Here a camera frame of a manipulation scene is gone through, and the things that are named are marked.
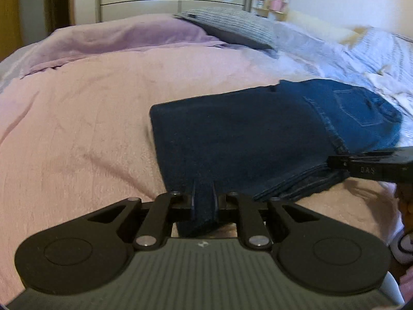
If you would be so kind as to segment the dark blue denim jeans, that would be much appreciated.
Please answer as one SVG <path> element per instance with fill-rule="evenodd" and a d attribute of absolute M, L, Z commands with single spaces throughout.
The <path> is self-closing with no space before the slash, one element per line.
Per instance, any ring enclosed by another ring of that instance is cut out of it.
<path fill-rule="evenodd" d="M 179 234 L 198 237 L 221 226 L 223 193 L 294 202 L 342 182 L 327 159 L 394 147 L 402 114 L 366 88 L 311 79 L 157 104 L 150 121 L 166 189 L 192 196 Z"/>

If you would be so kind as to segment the white garment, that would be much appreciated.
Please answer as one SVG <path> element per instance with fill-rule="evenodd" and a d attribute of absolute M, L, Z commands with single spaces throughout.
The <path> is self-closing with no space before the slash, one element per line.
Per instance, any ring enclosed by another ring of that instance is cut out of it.
<path fill-rule="evenodd" d="M 405 115 L 412 117 L 412 88 L 404 86 L 389 75 L 366 74 L 374 91 L 397 106 Z"/>

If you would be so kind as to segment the striped pillow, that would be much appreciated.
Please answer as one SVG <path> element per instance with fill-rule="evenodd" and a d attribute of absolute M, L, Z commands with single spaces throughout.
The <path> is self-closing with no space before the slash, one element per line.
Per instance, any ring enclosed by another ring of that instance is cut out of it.
<path fill-rule="evenodd" d="M 367 28 L 350 46 L 349 54 L 368 71 L 388 74 L 412 85 L 412 39 L 376 27 Z"/>

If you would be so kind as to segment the pink grey bedspread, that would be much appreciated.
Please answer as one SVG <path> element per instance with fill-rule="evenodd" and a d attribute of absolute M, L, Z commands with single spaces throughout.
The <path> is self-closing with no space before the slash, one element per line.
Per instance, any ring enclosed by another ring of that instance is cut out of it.
<path fill-rule="evenodd" d="M 281 80 L 335 79 L 374 90 L 346 45 L 281 23 L 287 46 L 264 52 L 200 45 L 110 52 L 21 79 L 36 44 L 1 62 L 1 302 L 22 292 L 14 266 L 32 234 L 137 196 L 164 190 L 152 105 Z"/>

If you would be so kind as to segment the cream headboard cushion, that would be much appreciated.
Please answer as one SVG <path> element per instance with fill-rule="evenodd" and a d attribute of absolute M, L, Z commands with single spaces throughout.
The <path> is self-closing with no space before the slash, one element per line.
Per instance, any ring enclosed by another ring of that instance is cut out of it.
<path fill-rule="evenodd" d="M 286 14 L 284 21 L 305 30 L 314 37 L 331 43 L 346 45 L 356 42 L 361 36 L 354 30 L 336 27 L 329 22 L 293 10 Z"/>

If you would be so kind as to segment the lilac blanket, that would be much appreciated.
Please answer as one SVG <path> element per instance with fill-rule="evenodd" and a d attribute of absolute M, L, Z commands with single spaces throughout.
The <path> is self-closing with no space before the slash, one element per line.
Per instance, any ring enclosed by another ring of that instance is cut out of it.
<path fill-rule="evenodd" d="M 36 44 L 22 65 L 20 77 L 22 79 L 44 69 L 110 52 L 223 44 L 223 41 L 208 35 L 201 27 L 171 14 L 138 15 L 76 25 L 58 29 Z"/>

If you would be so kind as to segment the grey checked cushion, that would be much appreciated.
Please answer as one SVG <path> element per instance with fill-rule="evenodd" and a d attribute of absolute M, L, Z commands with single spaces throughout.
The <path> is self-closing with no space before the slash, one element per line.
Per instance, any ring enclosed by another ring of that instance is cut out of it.
<path fill-rule="evenodd" d="M 175 18 L 201 27 L 222 42 L 254 50 L 278 50 L 273 22 L 246 11 L 223 7 L 190 9 Z"/>

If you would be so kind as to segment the pink cup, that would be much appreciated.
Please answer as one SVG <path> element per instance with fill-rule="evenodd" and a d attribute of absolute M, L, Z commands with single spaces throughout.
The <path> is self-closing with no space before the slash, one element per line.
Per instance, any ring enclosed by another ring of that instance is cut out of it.
<path fill-rule="evenodd" d="M 269 7 L 271 11 L 282 12 L 284 7 L 284 2 L 282 0 L 269 0 Z"/>

